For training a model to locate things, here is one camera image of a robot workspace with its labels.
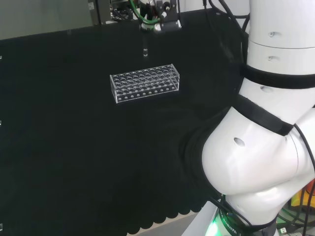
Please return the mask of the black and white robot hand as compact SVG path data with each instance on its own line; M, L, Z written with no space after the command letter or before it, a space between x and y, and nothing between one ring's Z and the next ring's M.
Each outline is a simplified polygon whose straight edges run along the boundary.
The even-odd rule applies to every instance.
M179 0L139 0L140 29L155 33L182 28Z

